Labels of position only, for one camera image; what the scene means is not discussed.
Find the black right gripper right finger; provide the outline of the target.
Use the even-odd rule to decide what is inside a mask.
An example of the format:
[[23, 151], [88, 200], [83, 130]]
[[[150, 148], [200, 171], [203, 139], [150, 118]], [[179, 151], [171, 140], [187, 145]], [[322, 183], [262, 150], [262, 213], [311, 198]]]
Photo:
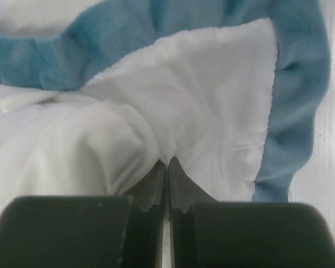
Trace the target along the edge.
[[167, 187], [175, 267], [335, 267], [335, 242], [309, 205], [218, 202], [177, 158]]

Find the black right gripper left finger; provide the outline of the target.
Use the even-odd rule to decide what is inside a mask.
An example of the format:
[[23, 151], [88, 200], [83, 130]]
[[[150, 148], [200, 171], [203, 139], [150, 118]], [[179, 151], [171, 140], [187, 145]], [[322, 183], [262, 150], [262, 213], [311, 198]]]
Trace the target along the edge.
[[20, 197], [0, 216], [0, 267], [154, 267], [165, 165], [115, 197]]

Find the white pillow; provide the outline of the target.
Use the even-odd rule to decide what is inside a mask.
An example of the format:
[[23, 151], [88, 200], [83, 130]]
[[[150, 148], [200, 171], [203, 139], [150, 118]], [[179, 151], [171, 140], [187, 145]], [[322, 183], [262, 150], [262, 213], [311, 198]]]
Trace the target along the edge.
[[0, 204], [26, 194], [119, 194], [157, 158], [152, 130], [131, 106], [0, 93]]

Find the white pillowcase with blue ruffle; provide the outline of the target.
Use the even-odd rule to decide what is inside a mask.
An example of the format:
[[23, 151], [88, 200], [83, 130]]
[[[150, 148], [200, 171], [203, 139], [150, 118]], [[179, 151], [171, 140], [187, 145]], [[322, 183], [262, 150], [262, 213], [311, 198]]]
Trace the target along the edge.
[[285, 202], [329, 61], [317, 1], [101, 1], [52, 37], [0, 36], [0, 93], [131, 106], [156, 162], [215, 199]]

